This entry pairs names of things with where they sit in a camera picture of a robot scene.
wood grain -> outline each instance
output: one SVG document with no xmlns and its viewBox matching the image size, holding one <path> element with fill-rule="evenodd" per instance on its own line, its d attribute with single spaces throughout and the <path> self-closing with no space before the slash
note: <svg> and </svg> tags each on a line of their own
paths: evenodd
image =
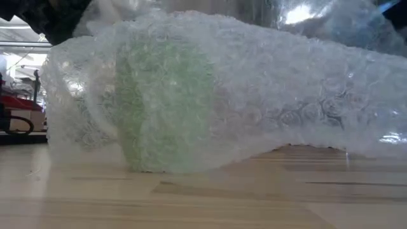
<svg viewBox="0 0 407 229">
<path fill-rule="evenodd" d="M 201 174 L 0 147 L 0 228 L 406 228 L 407 163 L 290 146 Z"/>
</svg>

bubble wrap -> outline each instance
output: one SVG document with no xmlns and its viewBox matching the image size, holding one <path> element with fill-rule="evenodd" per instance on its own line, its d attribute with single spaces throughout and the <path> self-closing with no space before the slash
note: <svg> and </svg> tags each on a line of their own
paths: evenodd
<svg viewBox="0 0 407 229">
<path fill-rule="evenodd" d="M 49 143 L 106 162 L 122 152 L 150 172 L 211 169 L 286 144 L 404 156 L 406 69 L 402 57 L 234 18 L 156 12 L 52 48 Z"/>
</svg>

wooden table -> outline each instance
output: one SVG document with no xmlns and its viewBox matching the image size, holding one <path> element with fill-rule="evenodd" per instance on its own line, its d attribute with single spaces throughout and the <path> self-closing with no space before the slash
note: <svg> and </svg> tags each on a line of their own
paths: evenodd
<svg viewBox="0 0 407 229">
<path fill-rule="evenodd" d="M 0 147 L 0 228 L 407 228 L 407 163 L 286 147 L 201 174 L 52 166 Z"/>
</svg>

green object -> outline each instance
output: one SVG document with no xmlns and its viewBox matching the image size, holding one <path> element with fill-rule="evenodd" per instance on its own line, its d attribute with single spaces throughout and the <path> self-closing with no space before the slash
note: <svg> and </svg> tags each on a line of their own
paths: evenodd
<svg viewBox="0 0 407 229">
<path fill-rule="evenodd" d="M 193 167 L 194 148 L 210 137 L 214 70 L 206 56 L 185 41 L 138 36 L 118 52 L 116 72 L 118 133 L 131 167 Z"/>
</svg>

green object wrapped in bubble wrap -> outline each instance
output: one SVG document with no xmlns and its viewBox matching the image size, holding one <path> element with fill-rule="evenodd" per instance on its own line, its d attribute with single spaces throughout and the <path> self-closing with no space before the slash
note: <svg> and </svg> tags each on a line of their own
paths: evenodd
<svg viewBox="0 0 407 229">
<path fill-rule="evenodd" d="M 49 143 L 86 163 L 124 155 L 143 172 L 207 170 L 286 144 L 405 156 L 405 72 L 402 57 L 156 12 L 52 48 Z"/>
<path fill-rule="evenodd" d="M 209 138 L 214 70 L 185 41 L 127 42 L 116 63 L 117 126 L 127 162 L 141 171 L 189 170 L 190 152 Z"/>
</svg>

